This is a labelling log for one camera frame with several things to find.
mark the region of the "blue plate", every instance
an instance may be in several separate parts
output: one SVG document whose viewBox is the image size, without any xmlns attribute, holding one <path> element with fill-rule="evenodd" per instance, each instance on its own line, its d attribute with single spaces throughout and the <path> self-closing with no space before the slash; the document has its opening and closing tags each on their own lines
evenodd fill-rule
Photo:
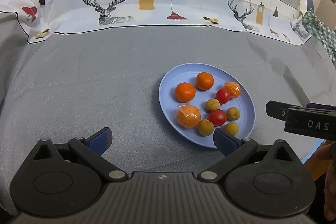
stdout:
<svg viewBox="0 0 336 224">
<path fill-rule="evenodd" d="M 206 91 L 197 89 L 195 85 L 197 74 L 203 71 L 210 73 L 215 80 L 213 87 Z M 200 108 L 202 110 L 201 118 L 206 119 L 208 117 L 208 113 L 204 107 L 205 102 L 211 98 L 215 98 L 216 92 L 223 87 L 225 82 L 228 81 L 239 83 L 233 76 L 214 66 L 200 63 L 187 63 L 179 65 L 167 72 L 161 80 L 159 87 L 159 101 L 161 109 L 167 120 L 179 134 L 199 145 L 216 148 L 213 143 L 213 134 L 203 137 L 198 133 L 197 127 L 186 129 L 177 123 L 176 112 L 179 101 L 176 100 L 174 95 L 175 88 L 182 82 L 192 84 L 196 88 L 196 95 L 195 98 L 188 103 Z M 240 96 L 236 99 L 229 100 L 224 105 L 221 105 L 220 109 L 226 112 L 229 107 L 236 107 L 240 110 L 241 116 L 237 121 L 235 121 L 239 125 L 239 132 L 236 137 L 238 139 L 242 139 L 248 137 L 253 130 L 255 123 L 255 109 L 250 95 L 241 83 L 239 83 L 239 85 L 241 86 Z"/>
</svg>

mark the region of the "deer illustration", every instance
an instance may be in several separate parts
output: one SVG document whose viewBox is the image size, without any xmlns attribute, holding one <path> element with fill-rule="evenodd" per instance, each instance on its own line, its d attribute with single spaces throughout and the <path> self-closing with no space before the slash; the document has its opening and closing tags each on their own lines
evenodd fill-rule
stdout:
<svg viewBox="0 0 336 224">
<path fill-rule="evenodd" d="M 248 11 L 247 8 L 246 8 L 246 12 L 243 13 L 241 16 L 239 16 L 238 11 L 237 11 L 237 5 L 233 8 L 233 2 L 234 1 L 235 0 L 233 0 L 229 3 L 229 0 L 227 0 L 227 4 L 229 5 L 230 10 L 235 13 L 235 19 L 238 20 L 244 26 L 245 29 L 259 32 L 260 30 L 257 27 L 253 27 L 253 26 L 250 26 L 250 25 L 247 25 L 247 24 L 244 23 L 244 20 L 245 20 L 246 16 L 251 15 L 251 13 L 254 11 L 255 7 L 253 7 L 253 9 L 252 9 L 251 3 L 250 3 L 250 10 Z"/>
<path fill-rule="evenodd" d="M 306 39 L 308 36 L 309 36 L 309 33 L 304 30 L 304 31 L 301 31 L 300 30 L 300 24 L 302 23 L 302 20 L 300 21 L 297 21 L 297 20 L 292 20 L 291 21 L 291 27 L 292 27 L 292 30 L 293 31 L 296 31 L 297 34 L 302 38 L 302 39 Z"/>
<path fill-rule="evenodd" d="M 111 14 L 110 14 L 110 12 L 112 12 L 113 10 L 116 9 L 117 4 L 122 3 L 124 1 L 125 0 L 114 0 L 113 2 L 110 3 L 108 8 L 103 9 L 96 0 L 93 0 L 93 2 L 91 2 L 91 0 L 83 0 L 83 2 L 86 5 L 95 7 L 94 8 L 95 11 L 100 13 L 99 22 L 98 22 L 99 25 L 108 25 L 108 24 L 114 24 L 114 23 L 117 23 L 117 22 L 128 22 L 128 21 L 130 21 L 130 19 L 132 19 L 132 17 L 122 17 L 122 18 L 111 17 Z"/>
<path fill-rule="evenodd" d="M 306 30 L 304 31 L 300 30 L 300 24 L 302 23 L 302 19 L 303 19 L 303 13 L 301 12 L 299 5 L 297 15 L 293 15 L 293 20 L 291 21 L 291 27 L 293 31 L 297 32 L 300 38 L 306 39 L 309 36 L 309 33 Z"/>
</svg>

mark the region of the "plastic-wrapped orange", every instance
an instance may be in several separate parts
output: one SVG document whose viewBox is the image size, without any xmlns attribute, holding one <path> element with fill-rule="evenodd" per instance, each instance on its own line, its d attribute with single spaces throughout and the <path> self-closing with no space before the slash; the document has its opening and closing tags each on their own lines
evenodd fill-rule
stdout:
<svg viewBox="0 0 336 224">
<path fill-rule="evenodd" d="M 185 127 L 192 128 L 199 124 L 201 111 L 191 104 L 179 104 L 177 106 L 177 122 Z"/>
<path fill-rule="evenodd" d="M 238 98 L 240 95 L 240 85 L 235 82 L 226 82 L 224 88 L 230 92 L 231 98 Z"/>
</svg>

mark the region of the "mandarin orange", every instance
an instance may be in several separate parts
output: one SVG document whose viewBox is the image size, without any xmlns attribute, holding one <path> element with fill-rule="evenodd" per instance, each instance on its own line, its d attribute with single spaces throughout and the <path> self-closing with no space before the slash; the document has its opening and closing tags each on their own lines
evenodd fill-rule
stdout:
<svg viewBox="0 0 336 224">
<path fill-rule="evenodd" d="M 207 72 L 201 72 L 196 77 L 196 86 L 200 90 L 209 90 L 214 84 L 213 76 Z"/>
<path fill-rule="evenodd" d="M 180 83 L 175 88 L 175 97 L 182 103 L 189 102 L 195 97 L 196 90 L 192 84 Z"/>
</svg>

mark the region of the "cherry tomato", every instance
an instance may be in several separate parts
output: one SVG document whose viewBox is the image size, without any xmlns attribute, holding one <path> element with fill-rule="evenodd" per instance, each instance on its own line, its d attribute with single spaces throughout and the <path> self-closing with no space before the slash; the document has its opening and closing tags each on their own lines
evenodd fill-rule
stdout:
<svg viewBox="0 0 336 224">
<path fill-rule="evenodd" d="M 216 93 L 216 99 L 220 104 L 226 104 L 230 100 L 231 94 L 227 89 L 220 89 Z"/>
<path fill-rule="evenodd" d="M 215 127 L 219 127 L 226 122 L 226 114 L 221 109 L 216 109 L 210 112 L 208 120 L 213 123 Z"/>
</svg>

